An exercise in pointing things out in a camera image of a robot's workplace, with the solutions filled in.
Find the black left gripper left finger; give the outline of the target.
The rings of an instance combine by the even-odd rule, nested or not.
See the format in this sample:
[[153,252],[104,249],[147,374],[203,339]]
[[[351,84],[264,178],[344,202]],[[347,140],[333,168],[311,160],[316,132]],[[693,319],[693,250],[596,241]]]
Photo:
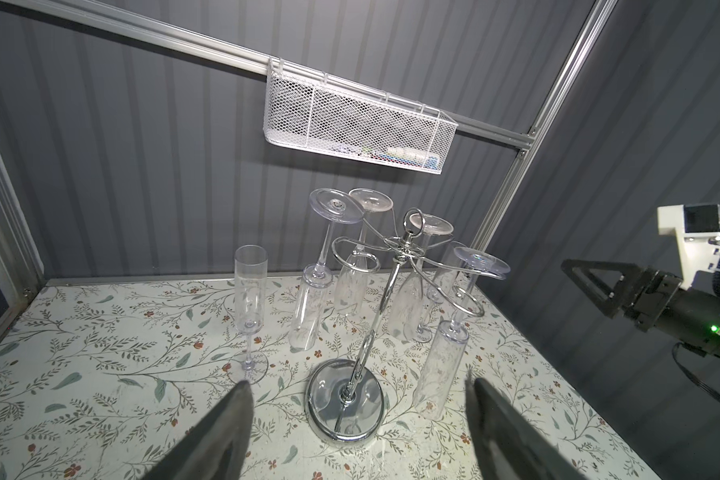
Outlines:
[[238,479],[254,416],[251,385],[237,383],[144,477]]

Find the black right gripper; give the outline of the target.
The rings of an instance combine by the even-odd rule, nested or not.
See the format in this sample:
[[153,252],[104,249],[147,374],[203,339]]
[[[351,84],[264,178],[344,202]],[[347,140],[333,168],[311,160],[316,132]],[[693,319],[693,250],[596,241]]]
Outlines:
[[[623,311],[641,331],[653,328],[678,292],[683,280],[669,272],[642,268],[633,263],[566,259],[563,273],[586,295],[606,317]],[[598,271],[617,274],[613,283],[606,283]]]

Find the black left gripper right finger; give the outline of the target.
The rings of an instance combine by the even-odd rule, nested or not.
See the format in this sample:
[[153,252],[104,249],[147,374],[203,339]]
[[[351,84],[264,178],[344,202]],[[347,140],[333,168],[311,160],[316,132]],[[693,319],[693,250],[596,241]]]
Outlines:
[[487,380],[466,378],[465,413],[484,479],[583,477]]

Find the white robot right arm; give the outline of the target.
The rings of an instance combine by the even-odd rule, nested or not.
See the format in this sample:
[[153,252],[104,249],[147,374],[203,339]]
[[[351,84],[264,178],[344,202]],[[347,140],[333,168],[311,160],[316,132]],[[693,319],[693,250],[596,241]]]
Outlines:
[[561,269],[606,317],[621,314],[643,332],[657,329],[674,338],[674,359],[685,349],[720,360],[720,207],[661,206],[657,228],[676,242],[679,275],[579,259],[564,260]]

